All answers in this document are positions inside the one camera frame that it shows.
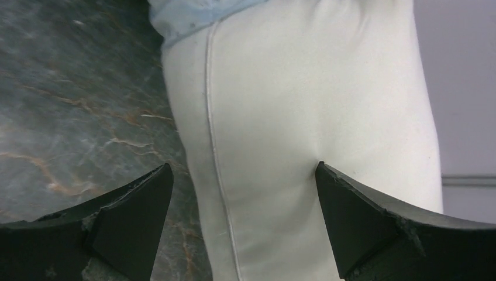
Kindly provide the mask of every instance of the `gray marble surface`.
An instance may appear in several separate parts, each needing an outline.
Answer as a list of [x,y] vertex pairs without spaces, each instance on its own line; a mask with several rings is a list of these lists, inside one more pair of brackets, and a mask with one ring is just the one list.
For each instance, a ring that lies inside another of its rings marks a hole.
[[175,190],[152,280],[211,280],[160,44],[145,0],[0,1],[0,223],[169,162]]

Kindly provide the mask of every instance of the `light blue shirt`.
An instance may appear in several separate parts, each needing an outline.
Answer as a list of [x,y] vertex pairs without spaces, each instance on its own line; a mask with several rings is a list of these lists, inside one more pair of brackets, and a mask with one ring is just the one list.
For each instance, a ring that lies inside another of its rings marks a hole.
[[217,20],[267,0],[149,0],[151,25],[164,48]]

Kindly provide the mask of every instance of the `floor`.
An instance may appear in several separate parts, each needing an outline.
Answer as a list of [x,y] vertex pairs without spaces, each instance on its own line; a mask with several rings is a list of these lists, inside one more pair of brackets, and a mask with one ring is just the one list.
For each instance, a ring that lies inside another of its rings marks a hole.
[[211,280],[147,10],[138,0],[0,2],[0,223],[169,162],[175,190],[152,280]]

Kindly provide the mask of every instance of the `pants seam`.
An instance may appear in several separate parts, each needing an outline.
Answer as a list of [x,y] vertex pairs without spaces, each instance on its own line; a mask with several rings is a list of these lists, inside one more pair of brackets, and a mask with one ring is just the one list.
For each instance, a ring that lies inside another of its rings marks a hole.
[[208,33],[207,43],[206,43],[206,62],[205,62],[206,107],[207,107],[207,113],[208,113],[208,126],[209,126],[209,132],[210,132],[210,139],[211,139],[211,143],[212,143],[213,160],[214,160],[214,164],[215,164],[217,182],[219,184],[219,189],[221,192],[222,204],[224,207],[224,211],[226,214],[226,220],[228,223],[229,238],[231,240],[231,247],[232,247],[233,256],[234,256],[234,263],[235,263],[235,267],[236,267],[236,275],[237,275],[238,281],[243,281],[243,279],[241,277],[240,266],[239,266],[239,258],[237,255],[236,239],[234,236],[232,220],[230,217],[230,208],[229,208],[229,204],[228,204],[225,189],[224,189],[224,184],[222,181],[221,170],[219,168],[219,156],[217,154],[217,147],[216,147],[216,141],[215,141],[215,128],[214,128],[214,124],[213,124],[212,87],[211,87],[212,56],[213,56],[212,55],[212,53],[213,53],[212,46],[213,46],[213,37],[216,33],[216,30],[217,30],[217,27],[219,24],[220,24],[220,21],[217,21],[212,25],[212,27],[210,28],[210,31]]

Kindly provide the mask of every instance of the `white pants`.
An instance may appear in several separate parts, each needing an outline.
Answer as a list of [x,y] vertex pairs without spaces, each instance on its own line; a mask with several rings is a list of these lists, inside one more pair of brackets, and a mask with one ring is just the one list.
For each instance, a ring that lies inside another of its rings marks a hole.
[[413,0],[270,0],[163,65],[214,281],[339,280],[320,160],[442,212]]

